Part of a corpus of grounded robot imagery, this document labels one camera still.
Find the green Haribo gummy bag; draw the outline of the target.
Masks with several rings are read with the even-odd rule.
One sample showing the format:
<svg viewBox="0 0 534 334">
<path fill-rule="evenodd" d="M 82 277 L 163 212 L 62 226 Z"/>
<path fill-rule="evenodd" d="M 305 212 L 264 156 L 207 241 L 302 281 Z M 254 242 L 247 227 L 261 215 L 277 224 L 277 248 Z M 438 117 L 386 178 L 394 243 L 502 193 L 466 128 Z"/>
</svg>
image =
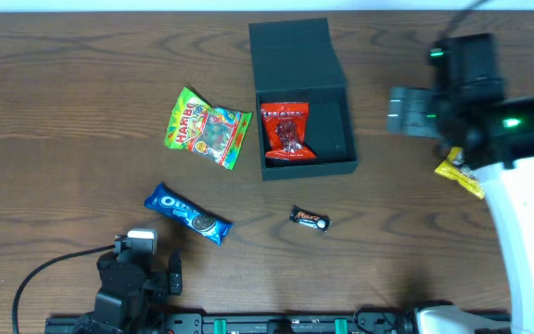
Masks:
<svg viewBox="0 0 534 334">
<path fill-rule="evenodd" d="M 172 109 L 164 146 L 196 153 L 233 170 L 251 119 L 250 112 L 212 107 L 185 87 Z"/>
</svg>

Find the blue Oreo cookie pack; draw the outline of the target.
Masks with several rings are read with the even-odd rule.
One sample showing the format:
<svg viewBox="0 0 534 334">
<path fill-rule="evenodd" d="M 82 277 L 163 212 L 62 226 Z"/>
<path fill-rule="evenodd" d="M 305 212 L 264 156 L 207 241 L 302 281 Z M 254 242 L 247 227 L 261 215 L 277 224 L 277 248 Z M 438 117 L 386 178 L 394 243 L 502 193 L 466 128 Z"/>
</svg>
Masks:
<svg viewBox="0 0 534 334">
<path fill-rule="evenodd" d="M 145 200 L 144 205 L 149 210 L 159 212 L 194 230 L 218 247 L 221 247 L 224 238 L 233 226 L 231 222 L 202 209 L 195 202 L 174 192 L 163 183 L 158 184 Z"/>
</svg>

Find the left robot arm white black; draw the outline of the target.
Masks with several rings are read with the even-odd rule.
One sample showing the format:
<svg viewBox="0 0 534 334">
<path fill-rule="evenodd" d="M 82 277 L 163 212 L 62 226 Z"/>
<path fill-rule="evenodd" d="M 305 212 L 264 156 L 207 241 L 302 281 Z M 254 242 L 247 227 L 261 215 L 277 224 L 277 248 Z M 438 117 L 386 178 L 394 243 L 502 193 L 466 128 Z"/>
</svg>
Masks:
<svg viewBox="0 0 534 334">
<path fill-rule="evenodd" d="M 76 321 L 77 334 L 166 333 L 165 314 L 155 306 L 183 290 L 182 261 L 175 251 L 163 270 L 153 268 L 150 251 L 123 250 L 102 255 L 96 263 L 101 288 L 95 308 Z"/>
</svg>

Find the red snack packet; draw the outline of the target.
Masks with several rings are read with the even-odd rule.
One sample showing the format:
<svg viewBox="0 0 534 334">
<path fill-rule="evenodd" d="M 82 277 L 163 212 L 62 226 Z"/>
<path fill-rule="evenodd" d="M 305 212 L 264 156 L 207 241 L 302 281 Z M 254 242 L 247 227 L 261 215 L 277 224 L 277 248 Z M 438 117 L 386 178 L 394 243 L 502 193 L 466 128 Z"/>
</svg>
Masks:
<svg viewBox="0 0 534 334">
<path fill-rule="evenodd" d="M 261 120 L 271 146 L 265 157 L 281 161 L 315 159 L 315 153 L 304 143 L 309 116 L 308 103 L 261 104 Z"/>
</svg>

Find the yellow snack packet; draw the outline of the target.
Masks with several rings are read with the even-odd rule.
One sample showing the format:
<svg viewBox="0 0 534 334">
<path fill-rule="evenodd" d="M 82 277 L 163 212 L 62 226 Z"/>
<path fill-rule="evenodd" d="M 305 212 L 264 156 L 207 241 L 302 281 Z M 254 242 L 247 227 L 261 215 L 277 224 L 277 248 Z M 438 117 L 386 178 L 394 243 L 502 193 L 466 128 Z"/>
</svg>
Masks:
<svg viewBox="0 0 534 334">
<path fill-rule="evenodd" d="M 435 174 L 455 181 L 479 199 L 484 199 L 485 197 L 483 187 L 477 180 L 474 171 L 464 162 L 461 148 L 451 148 L 447 157 L 435 169 Z"/>
</svg>

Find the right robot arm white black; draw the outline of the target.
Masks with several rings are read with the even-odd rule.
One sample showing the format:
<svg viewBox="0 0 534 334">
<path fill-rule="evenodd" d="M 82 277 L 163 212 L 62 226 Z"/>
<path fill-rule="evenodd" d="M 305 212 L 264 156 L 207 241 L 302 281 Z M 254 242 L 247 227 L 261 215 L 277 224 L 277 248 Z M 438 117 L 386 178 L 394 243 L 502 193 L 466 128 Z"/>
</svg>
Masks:
<svg viewBox="0 0 534 334">
<path fill-rule="evenodd" d="M 512 302 L 510 320 L 474 315 L 454 305 L 415 311 L 419 333 L 534 333 L 534 156 L 475 171 L 493 218 L 508 277 Z"/>
</svg>

